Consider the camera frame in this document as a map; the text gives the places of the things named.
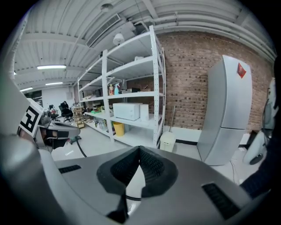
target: floor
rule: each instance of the floor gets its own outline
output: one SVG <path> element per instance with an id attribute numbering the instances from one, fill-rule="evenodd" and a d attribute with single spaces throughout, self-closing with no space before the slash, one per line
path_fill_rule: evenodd
<path id="1" fill-rule="evenodd" d="M 115 143 L 110 142 L 108 136 L 101 134 L 87 125 L 85 128 L 81 129 L 80 137 L 82 139 L 79 140 L 79 144 L 87 156 L 96 156 L 128 147 L 128 145 L 119 141 L 115 141 Z M 173 153 L 201 161 L 199 152 L 195 145 L 175 143 Z M 244 148 L 238 148 L 230 162 L 226 165 L 213 166 L 212 168 L 239 185 L 248 176 L 257 171 L 260 165 L 260 163 L 252 166 L 244 164 L 242 159 L 245 153 L 246 150 Z M 71 145 L 67 142 L 64 147 L 53 150 L 52 157 L 56 161 L 83 158 L 83 155 L 76 143 Z M 141 189 L 144 186 L 144 174 L 139 167 L 126 188 L 126 194 L 130 197 L 140 198 Z M 140 201 L 127 200 L 128 214 L 131 215 L 140 203 Z"/>

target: white column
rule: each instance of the white column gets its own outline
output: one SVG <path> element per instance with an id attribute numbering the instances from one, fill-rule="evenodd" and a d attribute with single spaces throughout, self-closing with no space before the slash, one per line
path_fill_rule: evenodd
<path id="1" fill-rule="evenodd" d="M 102 53 L 102 66 L 101 66 L 101 80 L 102 80 L 102 93 L 104 97 L 104 109 L 106 114 L 106 123 L 108 127 L 109 137 L 111 142 L 114 143 L 113 132 L 112 132 L 112 125 L 110 120 L 110 111 L 109 111 L 109 104 L 108 104 L 108 89 L 107 89 L 107 50 L 104 50 Z"/>
<path id="2" fill-rule="evenodd" d="M 162 120 L 163 120 L 163 126 L 161 129 L 165 126 L 165 113 L 166 113 L 166 63 L 165 63 L 165 52 L 164 48 L 162 48 L 162 60 L 163 60 L 163 111 L 162 111 Z"/>
<path id="3" fill-rule="evenodd" d="M 81 106 L 81 98 L 80 98 L 80 91 L 79 91 L 79 77 L 77 78 L 77 90 L 78 90 L 78 98 L 79 98 L 79 105 Z"/>
<path id="4" fill-rule="evenodd" d="M 158 119 L 159 119 L 159 69 L 158 69 L 158 50 L 156 46 L 155 33 L 153 26 L 149 27 L 151 37 L 151 48 L 153 57 L 153 77 L 154 77 L 154 129 L 153 147 L 157 147 Z"/>

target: white microwave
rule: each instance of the white microwave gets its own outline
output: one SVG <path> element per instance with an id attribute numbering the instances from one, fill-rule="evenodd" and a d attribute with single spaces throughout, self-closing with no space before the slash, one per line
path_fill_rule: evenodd
<path id="1" fill-rule="evenodd" d="M 114 116 L 126 120 L 137 120 L 140 118 L 141 103 L 114 103 Z"/>

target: refrigerator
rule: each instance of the refrigerator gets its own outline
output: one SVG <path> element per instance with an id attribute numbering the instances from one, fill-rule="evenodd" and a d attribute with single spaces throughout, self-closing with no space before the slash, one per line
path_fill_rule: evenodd
<path id="1" fill-rule="evenodd" d="M 250 66 L 230 56 L 208 71 L 208 102 L 197 148 L 208 165 L 230 161 L 246 132 L 252 103 Z"/>

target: office chair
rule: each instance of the office chair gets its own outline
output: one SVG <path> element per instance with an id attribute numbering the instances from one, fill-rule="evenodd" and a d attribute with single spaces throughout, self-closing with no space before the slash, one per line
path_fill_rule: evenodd
<path id="1" fill-rule="evenodd" d="M 63 116 L 65 118 L 65 120 L 63 122 L 65 122 L 65 121 L 70 122 L 71 120 L 73 120 L 73 118 L 71 118 L 73 116 L 72 111 L 63 107 L 63 103 L 61 103 L 61 105 L 59 105 L 58 107 L 61 111 L 61 116 Z"/>

